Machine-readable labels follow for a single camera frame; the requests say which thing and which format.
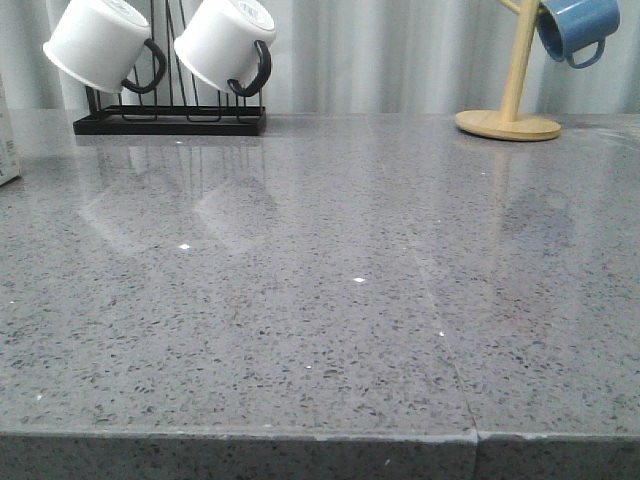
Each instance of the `white box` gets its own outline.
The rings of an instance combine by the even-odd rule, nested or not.
[[[20,159],[13,139],[9,108],[0,76],[0,185],[20,175]]]

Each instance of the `mug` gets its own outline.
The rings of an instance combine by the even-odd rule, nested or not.
[[[256,0],[204,0],[173,48],[203,82],[251,97],[271,75],[275,37],[273,18]]]
[[[620,10],[616,0],[546,0],[538,17],[538,34],[557,62],[567,60],[573,68],[593,65],[604,53],[605,39],[618,30]],[[576,63],[573,54],[597,43],[596,52]]]
[[[144,47],[158,62],[146,86],[127,79]],[[42,49],[60,70],[105,93],[152,91],[162,80],[167,60],[151,39],[147,19],[123,0],[71,0]]]

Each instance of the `blue mug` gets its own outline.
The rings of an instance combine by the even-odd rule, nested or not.
[[[604,53],[607,36],[620,26],[616,0],[545,0],[538,17],[538,34],[544,48],[557,62],[567,60],[573,68],[593,65]],[[597,43],[589,60],[576,63],[573,54]]]

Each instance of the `black metal mug rack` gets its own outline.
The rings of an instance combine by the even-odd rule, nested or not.
[[[151,33],[156,39],[157,0],[149,0]],[[183,0],[177,0],[182,29],[186,27]],[[266,108],[262,102],[262,91],[257,93],[257,102],[247,97],[227,94],[213,89],[204,96],[198,91],[198,83],[193,74],[186,71],[172,53],[172,42],[176,38],[173,12],[170,0],[164,1],[164,23],[166,27],[166,56],[168,81],[168,104],[159,102],[158,87],[146,95],[137,94],[138,104],[127,104],[122,94],[118,94],[117,104],[104,105],[104,96],[91,87],[86,87],[90,114],[73,123],[76,135],[230,135],[258,136],[267,123]],[[153,57],[153,71],[156,58]],[[138,67],[133,75],[139,83]],[[191,95],[187,94],[186,81],[191,83]],[[174,88],[179,88],[179,95]]]

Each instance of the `wooden base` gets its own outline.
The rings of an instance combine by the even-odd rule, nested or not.
[[[515,122],[500,121],[495,110],[468,110],[456,115],[456,124],[462,130],[481,137],[521,142],[540,142],[560,135],[562,127],[545,118],[518,115]]]

